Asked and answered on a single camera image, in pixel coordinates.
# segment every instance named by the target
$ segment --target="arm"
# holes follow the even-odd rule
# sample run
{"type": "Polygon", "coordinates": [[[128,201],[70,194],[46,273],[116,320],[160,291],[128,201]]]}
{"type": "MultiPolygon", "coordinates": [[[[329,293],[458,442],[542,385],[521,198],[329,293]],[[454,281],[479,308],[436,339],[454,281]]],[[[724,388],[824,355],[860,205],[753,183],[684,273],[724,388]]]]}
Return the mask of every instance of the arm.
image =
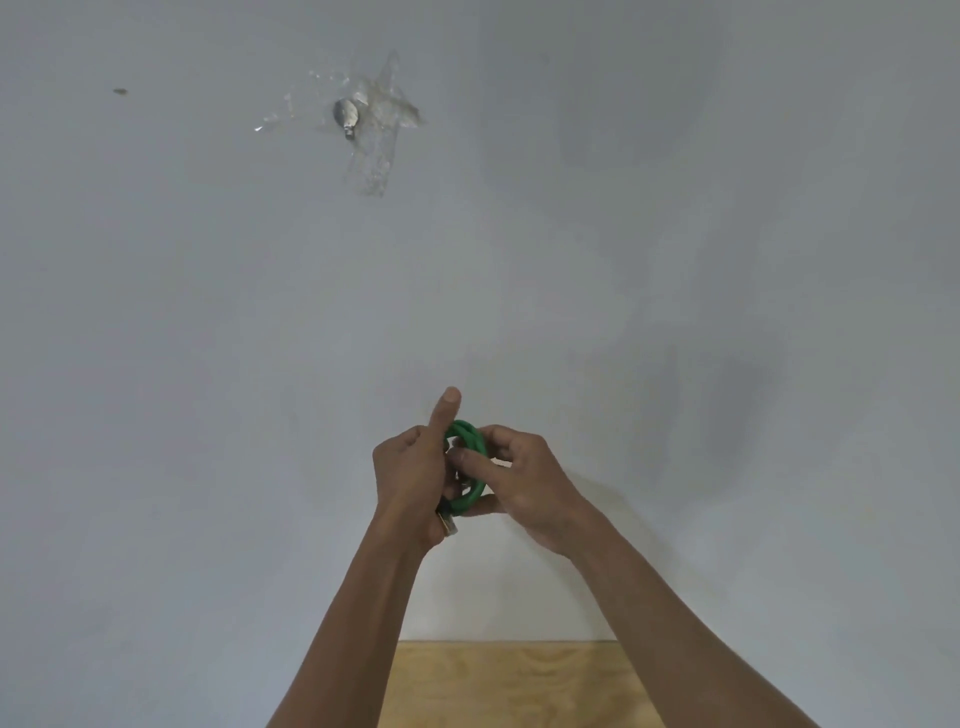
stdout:
{"type": "Polygon", "coordinates": [[[454,467],[493,495],[472,514],[507,513],[583,575],[667,728],[816,728],[697,619],[570,482],[543,438],[494,425],[488,451],[456,449],[454,467]]]}
{"type": "Polygon", "coordinates": [[[667,726],[815,728],[710,632],[592,506],[566,545],[667,726]]]}
{"type": "Polygon", "coordinates": [[[267,728],[374,728],[400,625],[426,552],[444,539],[444,434],[460,405],[449,389],[430,425],[373,451],[377,507],[340,591],[267,728]]]}

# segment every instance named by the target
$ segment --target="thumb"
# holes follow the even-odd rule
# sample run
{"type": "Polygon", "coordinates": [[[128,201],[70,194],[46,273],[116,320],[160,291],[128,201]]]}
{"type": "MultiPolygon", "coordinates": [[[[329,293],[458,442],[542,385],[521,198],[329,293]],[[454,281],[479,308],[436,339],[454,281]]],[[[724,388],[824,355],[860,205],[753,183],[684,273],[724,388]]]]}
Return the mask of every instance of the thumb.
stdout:
{"type": "Polygon", "coordinates": [[[502,485],[506,476],[510,474],[509,469],[497,465],[486,455],[471,449],[455,448],[447,457],[457,471],[487,483],[494,490],[502,485]]]}
{"type": "Polygon", "coordinates": [[[456,387],[447,387],[440,397],[433,412],[430,414],[430,424],[427,425],[431,441],[441,442],[447,429],[457,419],[457,410],[460,409],[460,390],[456,387]]]}

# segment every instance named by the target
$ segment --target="finger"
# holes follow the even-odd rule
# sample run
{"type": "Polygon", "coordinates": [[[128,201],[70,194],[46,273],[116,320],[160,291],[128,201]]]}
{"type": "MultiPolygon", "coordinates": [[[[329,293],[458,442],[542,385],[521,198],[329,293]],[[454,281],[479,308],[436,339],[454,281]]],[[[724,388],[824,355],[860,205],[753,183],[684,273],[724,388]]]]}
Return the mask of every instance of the finger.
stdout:
{"type": "Polygon", "coordinates": [[[395,449],[409,448],[418,441],[423,431],[423,425],[414,425],[406,432],[401,432],[395,438],[392,438],[391,442],[395,445],[395,449]]]}
{"type": "Polygon", "coordinates": [[[460,474],[469,475],[477,480],[489,483],[496,489],[504,481],[504,475],[510,474],[509,468],[497,465],[486,455],[471,449],[452,449],[446,456],[460,474]]]}
{"type": "Polygon", "coordinates": [[[493,493],[487,493],[485,496],[481,496],[477,501],[469,507],[461,516],[470,518],[471,516],[488,516],[491,513],[506,513],[507,511],[503,508],[503,503],[500,502],[498,498],[493,493]]]}
{"type": "Polygon", "coordinates": [[[516,444],[516,438],[520,435],[519,432],[503,425],[487,425],[486,427],[480,427],[479,431],[484,440],[487,441],[487,452],[491,457],[508,463],[514,461],[515,453],[511,446],[516,444]]]}
{"type": "Polygon", "coordinates": [[[460,409],[460,390],[456,387],[447,387],[440,401],[433,408],[430,415],[430,424],[427,426],[429,436],[438,443],[444,440],[447,429],[457,419],[457,410],[460,409]]]}

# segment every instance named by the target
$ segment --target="green wire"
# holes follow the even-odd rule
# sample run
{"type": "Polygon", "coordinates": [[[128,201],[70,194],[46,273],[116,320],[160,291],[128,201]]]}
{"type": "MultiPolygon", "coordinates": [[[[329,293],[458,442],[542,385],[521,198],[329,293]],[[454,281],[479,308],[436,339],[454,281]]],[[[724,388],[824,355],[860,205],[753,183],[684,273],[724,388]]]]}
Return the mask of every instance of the green wire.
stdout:
{"type": "MultiPolygon", "coordinates": [[[[484,442],[483,435],[480,434],[479,430],[470,423],[466,423],[463,420],[455,420],[453,425],[450,426],[450,429],[446,431],[446,438],[450,439],[451,437],[459,438],[464,448],[476,450],[484,457],[487,457],[487,443],[484,442]]],[[[468,480],[467,485],[470,488],[469,493],[456,497],[453,500],[442,498],[438,510],[447,511],[459,516],[467,511],[469,507],[480,498],[483,494],[483,489],[487,487],[486,483],[477,480],[475,477],[468,480]]]]}

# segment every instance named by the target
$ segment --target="plywood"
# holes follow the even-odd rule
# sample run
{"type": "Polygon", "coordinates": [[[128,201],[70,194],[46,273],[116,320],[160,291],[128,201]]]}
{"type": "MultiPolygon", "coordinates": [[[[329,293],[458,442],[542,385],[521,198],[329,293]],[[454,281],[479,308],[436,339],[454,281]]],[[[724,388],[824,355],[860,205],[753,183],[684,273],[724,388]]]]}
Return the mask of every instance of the plywood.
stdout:
{"type": "Polygon", "coordinates": [[[400,643],[381,728],[662,728],[615,642],[400,643]]]}

